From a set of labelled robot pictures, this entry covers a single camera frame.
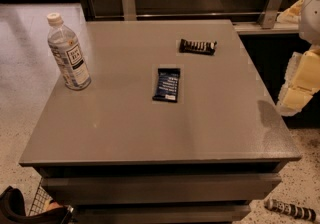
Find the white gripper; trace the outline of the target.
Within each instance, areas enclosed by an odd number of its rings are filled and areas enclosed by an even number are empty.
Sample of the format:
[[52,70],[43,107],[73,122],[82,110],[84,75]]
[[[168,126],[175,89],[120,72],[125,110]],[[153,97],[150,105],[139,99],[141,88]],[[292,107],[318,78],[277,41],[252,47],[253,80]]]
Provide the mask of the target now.
[[276,109],[281,116],[294,116],[312,99],[312,94],[320,90],[320,48],[311,46],[303,54],[294,52],[289,59],[285,84],[278,95]]

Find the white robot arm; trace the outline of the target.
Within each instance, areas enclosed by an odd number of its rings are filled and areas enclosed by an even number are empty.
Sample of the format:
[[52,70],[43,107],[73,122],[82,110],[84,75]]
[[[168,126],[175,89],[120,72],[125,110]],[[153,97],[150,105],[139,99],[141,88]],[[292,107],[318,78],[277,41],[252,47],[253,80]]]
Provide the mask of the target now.
[[278,95],[278,113],[294,116],[320,90],[320,0],[298,0],[277,21],[297,24],[299,37],[311,44],[304,53],[292,54]]

